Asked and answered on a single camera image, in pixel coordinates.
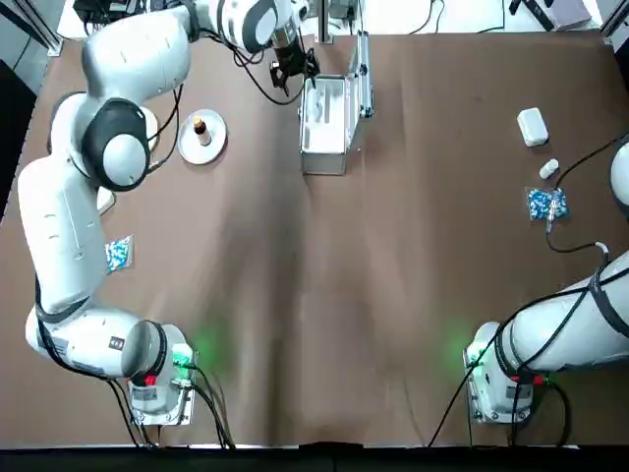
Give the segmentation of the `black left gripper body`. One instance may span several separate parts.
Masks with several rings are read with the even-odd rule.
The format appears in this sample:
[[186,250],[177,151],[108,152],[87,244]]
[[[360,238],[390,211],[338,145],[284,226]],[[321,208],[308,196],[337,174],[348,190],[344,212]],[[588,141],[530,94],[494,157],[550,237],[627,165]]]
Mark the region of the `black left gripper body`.
[[306,68],[306,53],[299,41],[292,41],[282,47],[274,47],[276,60],[272,63],[275,75],[303,74]]

